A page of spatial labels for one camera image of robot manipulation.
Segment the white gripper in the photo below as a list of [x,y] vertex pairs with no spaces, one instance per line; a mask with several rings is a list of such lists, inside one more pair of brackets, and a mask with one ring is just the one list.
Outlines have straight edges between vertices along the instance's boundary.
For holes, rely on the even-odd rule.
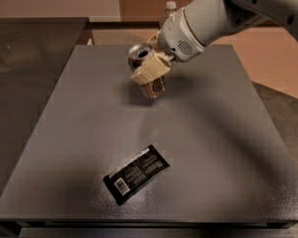
[[[170,16],[159,33],[152,35],[146,43],[153,46],[158,43],[161,51],[173,55],[177,61],[191,60],[205,50],[191,31],[184,8]],[[170,69],[169,57],[154,54],[132,72],[131,79],[139,85],[144,85],[165,75]]]

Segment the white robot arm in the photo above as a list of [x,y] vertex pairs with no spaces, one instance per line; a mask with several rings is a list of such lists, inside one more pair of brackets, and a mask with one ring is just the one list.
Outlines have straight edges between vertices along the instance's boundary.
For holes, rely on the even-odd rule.
[[143,85],[165,75],[172,61],[188,61],[217,39],[268,18],[298,42],[298,0],[193,0],[169,16],[149,44],[153,53],[131,75]]

